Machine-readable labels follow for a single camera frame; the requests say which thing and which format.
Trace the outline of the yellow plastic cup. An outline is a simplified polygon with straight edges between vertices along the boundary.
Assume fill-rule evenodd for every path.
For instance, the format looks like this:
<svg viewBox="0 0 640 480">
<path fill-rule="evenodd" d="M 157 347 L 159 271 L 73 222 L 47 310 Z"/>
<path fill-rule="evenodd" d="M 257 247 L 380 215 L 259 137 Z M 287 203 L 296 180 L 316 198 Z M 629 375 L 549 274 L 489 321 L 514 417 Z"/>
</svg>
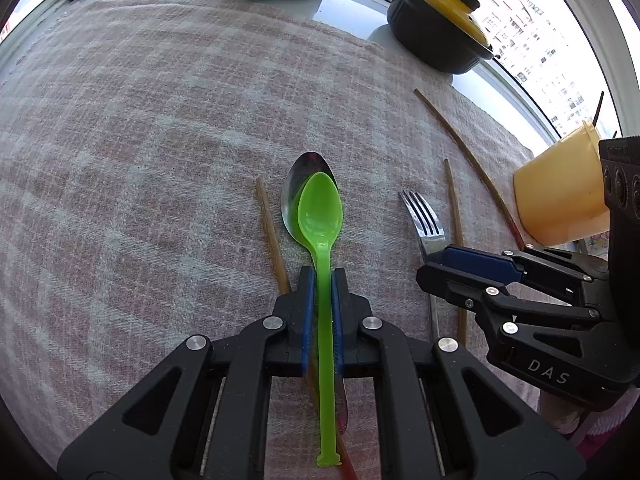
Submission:
<svg viewBox="0 0 640 480">
<path fill-rule="evenodd" d="M 518 216 L 537 242 L 556 246 L 608 230 L 599 142 L 583 122 L 514 172 Z"/>
</svg>

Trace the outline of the metal fork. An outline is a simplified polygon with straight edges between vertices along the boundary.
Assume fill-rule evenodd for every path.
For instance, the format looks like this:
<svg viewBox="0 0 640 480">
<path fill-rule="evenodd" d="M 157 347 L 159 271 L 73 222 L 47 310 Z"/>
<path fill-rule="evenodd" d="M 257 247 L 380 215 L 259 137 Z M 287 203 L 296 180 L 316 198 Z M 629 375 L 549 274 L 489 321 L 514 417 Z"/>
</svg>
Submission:
<svg viewBox="0 0 640 480">
<path fill-rule="evenodd" d="M 401 190 L 399 196 L 411 218 L 420 243 L 423 261 L 433 252 L 440 252 L 447 245 L 445 229 L 433 208 L 418 192 Z"/>
</svg>

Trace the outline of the long wooden chopstick red tip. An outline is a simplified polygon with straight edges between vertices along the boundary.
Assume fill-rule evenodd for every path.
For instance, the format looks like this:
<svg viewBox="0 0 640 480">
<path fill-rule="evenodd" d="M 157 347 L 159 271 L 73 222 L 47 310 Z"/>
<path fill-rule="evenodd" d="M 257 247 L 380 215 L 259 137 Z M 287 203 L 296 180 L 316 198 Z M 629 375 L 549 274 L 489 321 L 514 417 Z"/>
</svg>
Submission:
<svg viewBox="0 0 640 480">
<path fill-rule="evenodd" d="M 506 222 L 506 225 L 509 227 L 510 232 L 514 238 L 514 242 L 518 249 L 525 248 L 525 240 L 523 235 L 521 234 L 518 225 L 516 224 L 511 211 L 502 198 L 498 188 L 494 185 L 494 182 L 491 181 L 491 178 L 488 176 L 487 172 L 484 170 L 478 159 L 466 145 L 462 136 L 457 132 L 456 128 L 448 122 L 446 117 L 437 109 L 437 107 L 422 93 L 422 91 L 418 88 L 413 89 L 413 94 L 420 100 L 420 102 L 435 116 L 435 118 L 440 122 L 442 128 L 444 128 L 449 135 L 454 140 L 454 143 L 457 144 L 460 151 L 464 155 L 465 159 L 468 163 L 474 168 L 477 177 L 484 183 L 489 192 L 491 198 L 494 200 L 496 207 L 499 209 L 500 214 L 502 214 L 503 220 Z"/>
</svg>

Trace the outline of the short wooden chopstick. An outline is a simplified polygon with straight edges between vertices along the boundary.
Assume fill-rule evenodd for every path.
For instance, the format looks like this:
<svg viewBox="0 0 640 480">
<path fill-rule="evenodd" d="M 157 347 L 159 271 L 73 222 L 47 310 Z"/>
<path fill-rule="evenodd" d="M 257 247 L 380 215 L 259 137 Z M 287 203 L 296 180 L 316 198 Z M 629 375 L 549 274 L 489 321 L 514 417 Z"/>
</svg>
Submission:
<svg viewBox="0 0 640 480">
<path fill-rule="evenodd" d="M 463 246 L 464 238 L 456 187 L 454 186 L 454 176 L 452 175 L 450 162 L 446 158 L 444 159 L 444 167 L 448 186 L 451 217 L 454 222 L 454 244 Z M 458 312 L 458 341 L 462 346 L 466 346 L 466 343 L 468 342 L 468 311 L 462 308 L 460 308 Z"/>
</svg>

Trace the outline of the black pot yellow lid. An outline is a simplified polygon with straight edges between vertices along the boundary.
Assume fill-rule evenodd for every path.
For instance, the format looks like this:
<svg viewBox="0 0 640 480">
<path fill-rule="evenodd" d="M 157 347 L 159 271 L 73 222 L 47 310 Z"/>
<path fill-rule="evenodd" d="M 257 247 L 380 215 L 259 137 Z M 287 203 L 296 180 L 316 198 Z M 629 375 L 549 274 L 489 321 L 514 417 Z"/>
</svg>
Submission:
<svg viewBox="0 0 640 480">
<path fill-rule="evenodd" d="M 387 23 L 396 39 L 440 72 L 461 75 L 495 53 L 474 18 L 478 0 L 392 0 Z"/>
</svg>

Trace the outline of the metal spoon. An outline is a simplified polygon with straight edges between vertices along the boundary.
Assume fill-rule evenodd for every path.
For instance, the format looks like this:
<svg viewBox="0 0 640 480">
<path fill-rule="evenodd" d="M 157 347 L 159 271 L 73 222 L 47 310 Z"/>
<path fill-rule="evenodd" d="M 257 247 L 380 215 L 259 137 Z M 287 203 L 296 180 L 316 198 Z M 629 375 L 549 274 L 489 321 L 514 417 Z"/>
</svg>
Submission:
<svg viewBox="0 0 640 480">
<path fill-rule="evenodd" d="M 317 152 L 305 152 L 294 162 L 284 181 L 281 192 L 283 224 L 288 234 L 303 247 L 307 247 L 307 242 L 297 223 L 299 193 L 303 191 L 306 181 L 316 172 L 327 174 L 336 184 L 334 174 L 326 160 Z"/>
</svg>

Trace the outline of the green plastic spoon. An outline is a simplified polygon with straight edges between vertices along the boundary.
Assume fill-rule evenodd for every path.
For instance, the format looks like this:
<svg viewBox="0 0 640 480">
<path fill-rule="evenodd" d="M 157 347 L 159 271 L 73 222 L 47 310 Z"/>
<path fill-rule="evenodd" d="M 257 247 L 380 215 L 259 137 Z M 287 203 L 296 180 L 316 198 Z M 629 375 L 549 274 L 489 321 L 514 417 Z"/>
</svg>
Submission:
<svg viewBox="0 0 640 480">
<path fill-rule="evenodd" d="M 340 235 L 343 207 L 333 180 L 324 172 L 308 178 L 300 193 L 297 223 L 317 274 L 317 344 L 320 453 L 319 467 L 341 463 L 337 452 L 334 336 L 331 304 L 331 249 Z"/>
</svg>

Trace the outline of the pink checkered cloth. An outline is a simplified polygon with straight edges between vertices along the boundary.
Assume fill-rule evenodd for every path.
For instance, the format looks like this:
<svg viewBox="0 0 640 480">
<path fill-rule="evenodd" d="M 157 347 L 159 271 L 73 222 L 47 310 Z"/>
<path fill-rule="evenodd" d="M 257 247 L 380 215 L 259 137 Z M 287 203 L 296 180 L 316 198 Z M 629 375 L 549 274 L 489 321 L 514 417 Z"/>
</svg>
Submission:
<svg viewBox="0 0 640 480">
<path fill-rule="evenodd" d="M 416 190 L 465 241 L 512 235 L 444 125 L 506 200 L 532 153 L 413 58 L 273 6 L 74 6 L 1 79 L 1 394 L 34 449 L 64 448 L 181 341 L 224 338 L 277 298 L 255 182 L 272 212 L 303 152 L 323 155 L 350 289 L 425 338 Z"/>
</svg>

